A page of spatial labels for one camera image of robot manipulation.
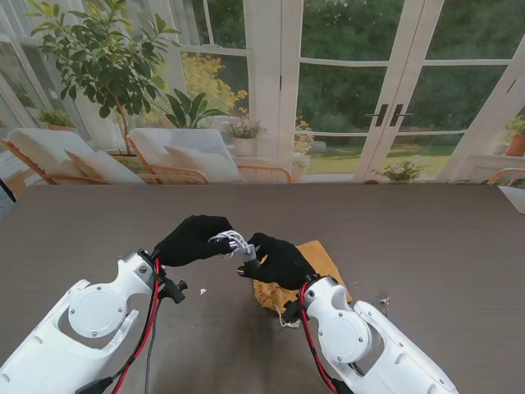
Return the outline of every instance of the lounge chair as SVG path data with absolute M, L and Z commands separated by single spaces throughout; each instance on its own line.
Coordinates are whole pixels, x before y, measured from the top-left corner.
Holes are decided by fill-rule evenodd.
M 72 131 L 20 128 L 2 144 L 48 184 L 131 184 L 160 182 L 158 175 L 134 174 L 103 151 L 95 152 Z M 167 176 L 171 183 L 197 184 L 193 176 Z
M 214 129 L 134 129 L 127 138 L 151 174 L 194 176 L 205 184 L 291 183 L 283 168 L 237 165 Z
M 522 214 L 525 215 L 525 190 L 511 187 L 511 185 L 518 179 L 519 175 L 525 175 L 525 169 L 523 168 L 505 168 L 498 171 L 487 183 L 488 185 L 494 185 L 494 182 L 498 178 L 505 174 L 513 174 L 510 181 L 506 186 L 499 186 L 501 191 L 504 192 L 505 196 L 513 204 L 513 206 Z

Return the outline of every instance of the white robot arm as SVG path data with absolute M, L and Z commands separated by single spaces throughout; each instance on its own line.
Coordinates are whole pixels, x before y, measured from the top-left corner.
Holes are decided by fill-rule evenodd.
M 68 290 L 0 368 L 0 392 L 71 394 L 99 378 L 136 324 L 139 312 L 129 311 L 128 299 L 134 294 L 152 295 L 155 288 L 153 264 L 146 256 L 140 251 L 119 260 L 112 283 L 93 285 L 82 280 Z M 174 286 L 176 302 L 180 302 L 185 284 Z M 112 339 L 102 349 L 79 343 L 59 327 L 65 314 L 82 337 L 100 338 L 114 332 Z
M 443 370 L 378 309 L 363 301 L 351 308 L 346 289 L 333 278 L 321 277 L 305 285 L 299 296 L 303 313 L 319 322 L 322 354 L 354 394 L 457 394 Z M 303 323 L 309 335 L 306 318 Z M 354 363 L 367 355 L 374 341 L 380 341 L 374 330 L 384 350 L 362 375 Z

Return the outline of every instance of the plant pot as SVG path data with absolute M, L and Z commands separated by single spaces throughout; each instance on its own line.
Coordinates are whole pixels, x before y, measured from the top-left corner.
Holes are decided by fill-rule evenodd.
M 235 156 L 254 156 L 255 139 L 246 140 L 244 138 L 234 138 L 233 146 Z
M 505 151 L 507 156 L 523 156 L 525 154 L 525 134 L 516 134 Z
M 297 183 L 301 182 L 306 175 L 308 167 L 292 167 L 292 182 Z
M 57 126 L 57 125 L 48 125 L 49 130 L 57 130 L 57 131 L 71 131 L 71 129 L 67 126 Z

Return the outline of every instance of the black glove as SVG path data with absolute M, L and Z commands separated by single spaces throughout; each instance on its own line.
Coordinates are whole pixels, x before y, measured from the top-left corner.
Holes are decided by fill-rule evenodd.
M 169 236 L 164 238 L 153 252 L 161 264 L 180 267 L 198 259 L 230 253 L 228 240 L 208 242 L 219 232 L 232 230 L 228 219 L 219 216 L 190 216 Z
M 312 266 L 290 242 L 258 232 L 248 243 L 258 248 L 259 261 L 262 261 L 264 256 L 267 258 L 260 267 L 239 267 L 237 273 L 241 277 L 251 277 L 265 283 L 276 282 L 288 290 L 298 290 L 308 277 L 313 278 L 315 271 Z

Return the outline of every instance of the lawn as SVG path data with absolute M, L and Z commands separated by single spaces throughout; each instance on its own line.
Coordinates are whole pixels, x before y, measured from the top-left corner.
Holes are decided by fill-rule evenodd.
M 420 156 L 426 177 L 434 177 L 454 152 L 455 145 L 395 144 L 386 157 L 384 166 L 399 160 Z M 326 151 L 311 156 L 308 174 L 351 174 L 358 165 L 362 145 L 330 145 Z

